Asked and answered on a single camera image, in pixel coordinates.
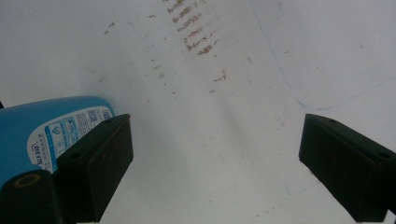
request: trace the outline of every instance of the blue bottle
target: blue bottle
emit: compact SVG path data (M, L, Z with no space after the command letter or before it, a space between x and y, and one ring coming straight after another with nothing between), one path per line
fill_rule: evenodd
M113 116L110 104L93 96L0 109L0 187L23 172L55 172L56 158L102 120Z

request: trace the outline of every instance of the white label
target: white label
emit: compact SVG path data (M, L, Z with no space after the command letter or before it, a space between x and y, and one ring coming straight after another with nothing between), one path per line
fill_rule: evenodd
M51 173L56 159L104 119L112 118L106 106L81 109L38 126L27 141L30 162Z

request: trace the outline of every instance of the scuff mark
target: scuff mark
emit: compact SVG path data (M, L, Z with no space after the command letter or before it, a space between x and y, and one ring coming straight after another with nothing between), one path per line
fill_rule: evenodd
M202 32L202 29L203 29L203 27L202 27L202 26L198 27L196 30L192 31L192 32L189 34L189 37L192 37L192 36L198 35L199 33L201 33L201 32Z
M211 45L208 45L208 46L204 47L201 51L199 51L199 52L197 53L197 55L206 54L206 53L208 53L211 49L212 49L212 46L211 46Z
M178 17L174 17L173 18L173 22L177 23L180 19L182 19L185 15L189 14L189 12L191 11L192 6L186 7L184 8L179 14Z
M168 13L169 14L172 13L175 9L183 5L184 5L184 0L176 0L176 3L171 8L168 8Z
M222 73L222 77L215 79L215 81L224 81L227 78L227 73L226 73L225 69L223 69L221 71L221 73Z
M189 45L187 42L187 37L184 38L183 42L186 45L187 49L190 51L191 49L195 49L196 47L198 47L199 44L201 44L201 42L206 41L207 37L206 35L204 37L202 37L198 42L193 43L192 45Z
M178 28L177 30L180 32L180 31L186 29L189 25L191 25L191 24L195 23L196 21L198 21L201 17L202 17L201 13L198 13L195 16L189 17L189 19L186 22L184 22L183 26Z

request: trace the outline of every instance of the white surface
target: white surface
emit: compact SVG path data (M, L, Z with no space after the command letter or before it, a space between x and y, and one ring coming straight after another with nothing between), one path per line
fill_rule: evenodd
M1 0L0 100L133 115L101 223L354 223L298 160L304 114L395 150L396 2L178 2Z

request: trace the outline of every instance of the stain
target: stain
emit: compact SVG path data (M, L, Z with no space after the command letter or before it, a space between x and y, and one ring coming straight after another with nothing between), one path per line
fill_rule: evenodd
M177 30L180 32L184 29L186 29L189 25L194 24L196 21L198 21L202 17L201 13L196 14L195 16L189 17L189 19L183 23L183 26L178 28Z
M227 78L227 73L226 73L225 69L223 69L221 73L222 73L222 77L215 79L215 81L224 81Z
M176 0L175 4L171 8L168 8L168 13L172 13L175 9L183 5L184 5L184 0Z
M197 55L207 54L212 49L211 45L204 47L201 51L197 53Z

